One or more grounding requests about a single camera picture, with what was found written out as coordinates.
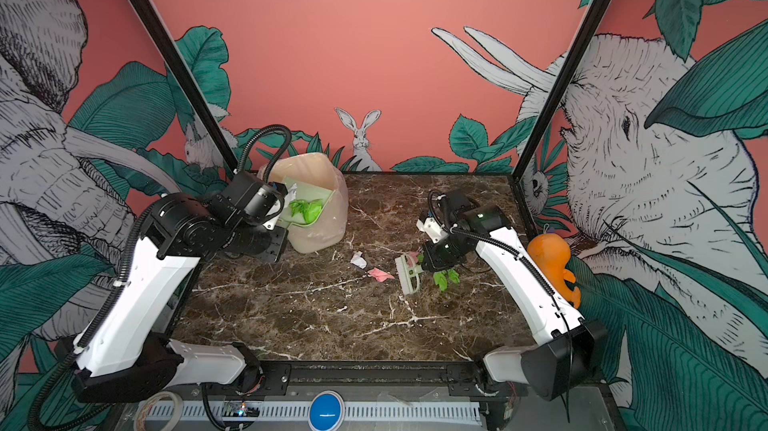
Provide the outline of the light green dustpan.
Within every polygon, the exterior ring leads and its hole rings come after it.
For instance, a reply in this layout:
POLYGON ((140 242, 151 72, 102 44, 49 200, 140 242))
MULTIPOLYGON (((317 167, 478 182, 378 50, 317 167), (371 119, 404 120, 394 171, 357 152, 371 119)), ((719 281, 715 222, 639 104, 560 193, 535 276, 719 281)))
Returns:
POLYGON ((284 225, 308 226, 323 212, 333 193, 332 190, 285 177, 283 184, 288 194, 279 221, 284 225))

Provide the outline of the light green hand brush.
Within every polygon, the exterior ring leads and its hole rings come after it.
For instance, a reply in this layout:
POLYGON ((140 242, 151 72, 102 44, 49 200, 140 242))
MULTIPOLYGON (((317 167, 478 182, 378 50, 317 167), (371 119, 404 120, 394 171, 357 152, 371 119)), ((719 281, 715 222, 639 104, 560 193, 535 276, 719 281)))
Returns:
POLYGON ((417 293, 421 288, 420 275, 422 273, 421 265, 409 262, 407 253, 401 254, 395 259, 395 265, 401 284, 401 290, 404 295, 417 293))

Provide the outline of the beige trash bin with liner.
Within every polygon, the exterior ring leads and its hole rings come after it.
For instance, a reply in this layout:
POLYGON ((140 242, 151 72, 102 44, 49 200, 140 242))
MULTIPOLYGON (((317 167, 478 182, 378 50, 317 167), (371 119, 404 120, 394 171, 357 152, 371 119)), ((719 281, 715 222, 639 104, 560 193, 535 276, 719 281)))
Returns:
POLYGON ((348 189, 344 176, 324 153, 280 159, 269 180, 284 185, 288 194, 281 214, 267 227, 285 228, 295 251, 312 253, 341 241, 347 224, 348 189))

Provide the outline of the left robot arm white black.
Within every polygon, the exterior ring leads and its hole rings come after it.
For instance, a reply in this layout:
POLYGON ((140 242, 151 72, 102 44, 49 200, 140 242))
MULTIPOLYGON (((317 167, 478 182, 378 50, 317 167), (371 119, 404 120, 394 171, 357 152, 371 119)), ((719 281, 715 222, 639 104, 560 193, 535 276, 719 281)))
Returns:
POLYGON ((287 236, 277 224, 287 194, 281 183, 239 171, 207 199, 177 192, 145 209, 129 232, 102 307, 83 332, 59 347, 63 356, 30 405, 28 429, 46 429, 44 403, 65 377, 73 379, 78 401, 97 407, 60 424, 62 430, 168 387, 210 383, 244 395, 258 390, 264 371, 245 344, 191 345, 154 325, 203 259, 226 251, 276 262, 287 236))

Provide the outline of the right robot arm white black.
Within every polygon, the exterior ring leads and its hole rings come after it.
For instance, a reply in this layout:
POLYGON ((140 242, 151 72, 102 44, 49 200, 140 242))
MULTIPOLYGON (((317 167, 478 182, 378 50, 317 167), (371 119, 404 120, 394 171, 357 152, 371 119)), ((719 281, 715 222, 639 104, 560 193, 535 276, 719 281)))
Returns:
POLYGON ((427 206, 417 221, 428 237, 423 268, 448 271, 476 253, 515 301, 534 339, 531 347, 500 347, 485 354, 487 376, 526 384, 548 401, 566 399, 571 389, 592 378, 604 354, 605 326, 586 320, 554 287, 504 212, 496 205, 478 205, 460 189, 430 191, 427 206))

